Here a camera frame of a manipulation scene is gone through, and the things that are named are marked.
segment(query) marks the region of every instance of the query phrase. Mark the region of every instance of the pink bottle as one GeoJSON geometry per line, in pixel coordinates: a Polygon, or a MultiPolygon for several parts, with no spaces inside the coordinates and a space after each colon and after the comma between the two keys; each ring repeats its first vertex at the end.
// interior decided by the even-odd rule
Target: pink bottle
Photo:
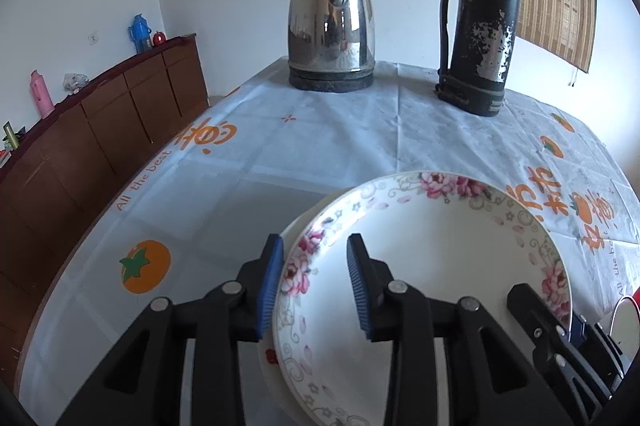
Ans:
{"type": "Polygon", "coordinates": [[[47,90],[47,85],[44,82],[44,77],[38,73],[38,70],[33,70],[31,73],[30,86],[40,116],[44,119],[53,111],[53,102],[51,101],[49,90],[47,90]]]}

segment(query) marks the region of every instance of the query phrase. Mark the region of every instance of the screw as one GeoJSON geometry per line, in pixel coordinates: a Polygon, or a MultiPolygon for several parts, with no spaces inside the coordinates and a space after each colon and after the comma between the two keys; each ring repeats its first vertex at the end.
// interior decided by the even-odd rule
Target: screw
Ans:
{"type": "Polygon", "coordinates": [[[225,294],[240,294],[242,285],[237,281],[228,281],[222,285],[222,292],[225,294]]]}
{"type": "Polygon", "coordinates": [[[462,306],[465,311],[476,312],[480,308],[480,301],[471,296],[465,296],[460,300],[460,306],[462,306]]]}
{"type": "Polygon", "coordinates": [[[169,306],[169,300],[167,298],[156,298],[151,302],[151,310],[154,312],[162,312],[169,306]]]}
{"type": "Polygon", "coordinates": [[[393,294],[404,294],[407,292],[409,287],[402,280],[393,280],[389,282],[389,285],[386,286],[393,294]]]}

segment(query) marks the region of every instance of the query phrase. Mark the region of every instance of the stainless steel kettle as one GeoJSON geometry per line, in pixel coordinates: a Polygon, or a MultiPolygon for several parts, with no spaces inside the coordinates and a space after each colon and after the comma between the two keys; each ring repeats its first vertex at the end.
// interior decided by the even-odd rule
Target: stainless steel kettle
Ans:
{"type": "Polygon", "coordinates": [[[373,82],[370,0],[291,0],[288,42],[296,88],[345,92],[373,82]]]}

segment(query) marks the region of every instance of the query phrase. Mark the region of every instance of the blue thermos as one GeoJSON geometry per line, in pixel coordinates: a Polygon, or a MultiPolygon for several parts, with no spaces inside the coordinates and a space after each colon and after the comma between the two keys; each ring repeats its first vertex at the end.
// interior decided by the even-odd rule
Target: blue thermos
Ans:
{"type": "Polygon", "coordinates": [[[146,24],[146,19],[142,14],[138,14],[133,18],[133,25],[129,27],[129,39],[136,44],[136,52],[142,54],[147,50],[151,50],[151,28],[146,24]]]}

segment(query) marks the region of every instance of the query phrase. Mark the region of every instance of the table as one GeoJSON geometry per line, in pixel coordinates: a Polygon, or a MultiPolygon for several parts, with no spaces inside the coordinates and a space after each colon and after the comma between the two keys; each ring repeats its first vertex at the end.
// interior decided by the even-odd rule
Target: table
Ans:
{"type": "MultiPolygon", "coordinates": [[[[437,99],[434,70],[378,62],[375,76],[359,92],[299,91],[279,59],[140,171],[79,246],[34,331],[20,400],[38,424],[55,422],[154,297],[204,296],[325,195],[396,171],[456,172],[518,198],[549,230],[574,308],[590,320],[638,288],[640,203],[587,126],[513,91],[497,117],[470,115],[437,99]]],[[[255,346],[241,346],[241,370],[248,424],[292,424],[255,346]]]]}

